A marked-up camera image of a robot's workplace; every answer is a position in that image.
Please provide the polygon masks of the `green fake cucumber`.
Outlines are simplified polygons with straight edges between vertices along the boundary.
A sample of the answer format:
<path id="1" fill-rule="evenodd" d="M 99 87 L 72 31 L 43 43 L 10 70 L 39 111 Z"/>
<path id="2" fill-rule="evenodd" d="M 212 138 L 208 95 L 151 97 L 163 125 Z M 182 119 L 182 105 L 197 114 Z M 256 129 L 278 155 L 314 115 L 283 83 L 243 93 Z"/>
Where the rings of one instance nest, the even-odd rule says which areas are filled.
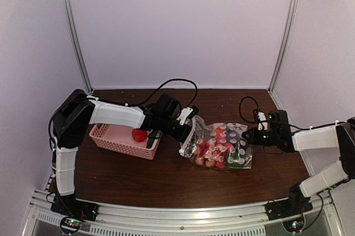
<path id="1" fill-rule="evenodd" d="M 154 145 L 156 145 L 156 143 L 160 140 L 161 138 L 161 132 L 158 130 L 152 131 L 149 135 L 148 135 L 148 141 L 146 144 L 146 148 L 147 149 L 151 149 Z"/>

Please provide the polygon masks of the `clear zip top bag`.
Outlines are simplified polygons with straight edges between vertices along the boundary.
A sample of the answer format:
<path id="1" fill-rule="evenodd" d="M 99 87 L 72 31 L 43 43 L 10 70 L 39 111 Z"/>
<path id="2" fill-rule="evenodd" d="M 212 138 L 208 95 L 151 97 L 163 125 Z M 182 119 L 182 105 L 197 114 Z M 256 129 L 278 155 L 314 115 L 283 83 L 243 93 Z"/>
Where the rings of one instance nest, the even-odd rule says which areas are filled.
<path id="1" fill-rule="evenodd" d="M 242 137 L 248 129 L 240 123 L 206 124 L 194 116 L 188 125 L 192 130 L 180 144 L 179 153 L 200 167 L 218 170 L 251 169 L 252 147 Z"/>

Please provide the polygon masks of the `pink plastic basket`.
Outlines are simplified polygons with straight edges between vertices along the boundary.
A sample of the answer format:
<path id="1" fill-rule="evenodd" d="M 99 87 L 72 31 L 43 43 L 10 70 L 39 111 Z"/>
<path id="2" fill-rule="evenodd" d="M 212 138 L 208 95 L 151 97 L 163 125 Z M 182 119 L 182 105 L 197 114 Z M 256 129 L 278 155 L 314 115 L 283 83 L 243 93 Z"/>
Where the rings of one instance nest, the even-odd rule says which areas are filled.
<path id="1" fill-rule="evenodd" d="M 132 130 L 132 128 L 119 125 L 96 124 L 91 129 L 89 136 L 100 148 L 153 160 L 160 140 L 151 149 L 147 149 L 148 138 L 137 143 L 131 137 Z"/>

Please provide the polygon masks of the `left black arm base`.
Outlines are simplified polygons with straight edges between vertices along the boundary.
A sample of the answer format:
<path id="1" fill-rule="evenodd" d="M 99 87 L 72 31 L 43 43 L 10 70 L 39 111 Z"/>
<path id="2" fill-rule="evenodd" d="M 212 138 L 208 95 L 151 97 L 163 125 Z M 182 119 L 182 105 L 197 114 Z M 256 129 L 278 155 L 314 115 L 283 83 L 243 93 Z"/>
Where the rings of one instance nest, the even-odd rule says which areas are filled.
<path id="1" fill-rule="evenodd" d="M 84 221 L 96 221 L 99 206 L 95 203 L 89 203 L 77 200 L 75 194 L 54 196 L 51 211 L 73 217 Z"/>

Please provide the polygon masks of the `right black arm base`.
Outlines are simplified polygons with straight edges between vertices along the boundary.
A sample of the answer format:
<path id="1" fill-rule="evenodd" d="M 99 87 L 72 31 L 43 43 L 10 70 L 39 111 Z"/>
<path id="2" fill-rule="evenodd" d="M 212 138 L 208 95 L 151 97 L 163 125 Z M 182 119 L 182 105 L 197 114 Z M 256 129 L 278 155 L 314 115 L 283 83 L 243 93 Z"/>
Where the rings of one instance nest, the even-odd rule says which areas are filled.
<path id="1" fill-rule="evenodd" d="M 288 198 L 279 201 L 269 200 L 265 211 L 269 220 L 283 219 L 294 215 L 302 215 L 313 209 L 310 197 L 305 197 L 299 184 L 289 189 Z"/>

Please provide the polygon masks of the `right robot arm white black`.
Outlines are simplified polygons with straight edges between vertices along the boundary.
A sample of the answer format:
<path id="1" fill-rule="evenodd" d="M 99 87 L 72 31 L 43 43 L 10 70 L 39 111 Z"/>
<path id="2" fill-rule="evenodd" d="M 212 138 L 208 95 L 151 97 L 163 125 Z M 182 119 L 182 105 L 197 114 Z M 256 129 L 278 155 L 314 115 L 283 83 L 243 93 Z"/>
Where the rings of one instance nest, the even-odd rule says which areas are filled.
<path id="1" fill-rule="evenodd" d="M 255 118 L 251 123 L 258 126 L 242 133 L 248 144 L 277 147 L 285 153 L 339 150 L 336 162 L 290 188 L 284 204 L 288 214 L 297 214 L 317 193 L 354 179 L 354 118 L 304 129 L 291 125 L 285 110 L 271 111 L 266 118 L 257 114 Z"/>

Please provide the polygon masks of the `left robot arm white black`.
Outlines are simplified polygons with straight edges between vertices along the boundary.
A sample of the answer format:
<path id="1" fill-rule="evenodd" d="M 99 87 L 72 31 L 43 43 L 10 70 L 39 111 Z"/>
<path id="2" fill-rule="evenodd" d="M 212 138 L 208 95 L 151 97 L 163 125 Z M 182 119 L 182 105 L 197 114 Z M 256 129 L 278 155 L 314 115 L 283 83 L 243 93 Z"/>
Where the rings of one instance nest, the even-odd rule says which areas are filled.
<path id="1" fill-rule="evenodd" d="M 58 207 L 68 216 L 74 216 L 80 210 L 75 197 L 75 159 L 89 125 L 108 124 L 143 131 L 158 130 L 184 143 L 192 132 L 187 122 L 197 115 L 199 109 L 197 106 L 187 106 L 174 116 L 179 103 L 166 93 L 157 102 L 145 106 L 101 101 L 81 89 L 74 90 L 55 110 L 48 124 Z"/>

